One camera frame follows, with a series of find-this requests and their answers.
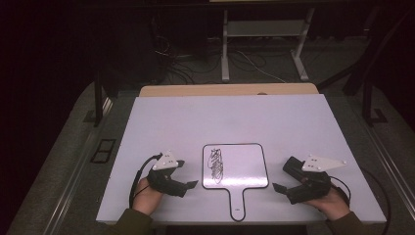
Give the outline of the person's left hand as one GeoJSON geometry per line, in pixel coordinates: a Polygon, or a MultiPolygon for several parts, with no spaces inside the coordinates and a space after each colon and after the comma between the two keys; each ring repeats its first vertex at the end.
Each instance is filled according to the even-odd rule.
{"type": "Polygon", "coordinates": [[[142,178],[134,192],[132,208],[146,215],[151,215],[159,206],[163,193],[150,187],[146,178],[142,178]]]}

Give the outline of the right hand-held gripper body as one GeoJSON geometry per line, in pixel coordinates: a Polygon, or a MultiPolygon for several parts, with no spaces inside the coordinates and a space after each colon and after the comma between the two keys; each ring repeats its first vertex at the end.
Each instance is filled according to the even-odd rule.
{"type": "Polygon", "coordinates": [[[299,181],[300,186],[287,190],[287,197],[292,205],[322,198],[329,193],[331,188],[336,189],[346,200],[346,193],[332,184],[331,177],[327,173],[329,169],[345,166],[346,162],[317,156],[309,156],[301,162],[303,162],[302,170],[305,178],[299,181]]]}

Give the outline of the black metal stand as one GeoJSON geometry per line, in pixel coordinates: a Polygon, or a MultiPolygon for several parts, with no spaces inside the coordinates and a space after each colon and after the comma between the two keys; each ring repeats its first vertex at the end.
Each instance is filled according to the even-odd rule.
{"type": "Polygon", "coordinates": [[[108,97],[105,95],[102,78],[98,70],[94,73],[94,104],[95,118],[94,126],[98,127],[104,118],[104,109],[106,108],[108,97]]]}
{"type": "Polygon", "coordinates": [[[348,68],[317,84],[323,90],[347,78],[347,96],[362,93],[361,114],[372,125],[373,90],[380,89],[415,130],[415,2],[384,5],[377,11],[363,55],[348,68]]]}

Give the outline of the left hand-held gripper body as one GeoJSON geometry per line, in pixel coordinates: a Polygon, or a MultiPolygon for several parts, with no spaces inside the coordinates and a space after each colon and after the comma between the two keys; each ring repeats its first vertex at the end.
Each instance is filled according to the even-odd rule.
{"type": "Polygon", "coordinates": [[[179,167],[177,160],[170,151],[161,153],[157,162],[151,167],[147,180],[150,186],[166,195],[183,198],[188,190],[185,183],[174,180],[171,175],[179,167]]]}

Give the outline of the white metal stand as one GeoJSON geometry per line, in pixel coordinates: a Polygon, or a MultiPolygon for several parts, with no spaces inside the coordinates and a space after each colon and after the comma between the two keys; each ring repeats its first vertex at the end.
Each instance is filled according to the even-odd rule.
{"type": "Polygon", "coordinates": [[[221,78],[223,82],[230,81],[228,60],[228,39],[235,37],[288,37],[296,36],[299,40],[295,50],[291,51],[291,57],[297,69],[301,81],[309,81],[306,68],[300,58],[315,9],[307,10],[303,20],[279,20],[279,21],[229,21],[228,11],[223,12],[222,25],[222,53],[221,53],[221,78]]]}

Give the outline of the wooden table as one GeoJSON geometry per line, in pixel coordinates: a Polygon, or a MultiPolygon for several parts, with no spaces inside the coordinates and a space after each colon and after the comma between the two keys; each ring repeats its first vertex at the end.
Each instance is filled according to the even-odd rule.
{"type": "Polygon", "coordinates": [[[139,97],[297,94],[318,94],[318,90],[312,83],[153,85],[143,87],[139,93],[139,97]]]}

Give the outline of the small whiteboard with handle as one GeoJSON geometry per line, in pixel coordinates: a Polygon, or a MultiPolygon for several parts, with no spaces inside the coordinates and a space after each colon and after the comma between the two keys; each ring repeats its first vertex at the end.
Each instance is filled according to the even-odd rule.
{"type": "Polygon", "coordinates": [[[207,190],[225,190],[230,217],[237,222],[246,217],[245,191],[269,185],[260,144],[208,144],[203,147],[202,185],[207,190]]]}

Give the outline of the person's right hand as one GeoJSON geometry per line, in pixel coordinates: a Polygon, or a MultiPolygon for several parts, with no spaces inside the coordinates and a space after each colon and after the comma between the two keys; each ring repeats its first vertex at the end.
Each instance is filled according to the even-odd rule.
{"type": "Polygon", "coordinates": [[[305,204],[318,209],[331,221],[340,219],[350,213],[350,208],[341,194],[334,188],[331,188],[326,196],[306,201],[305,204]]]}

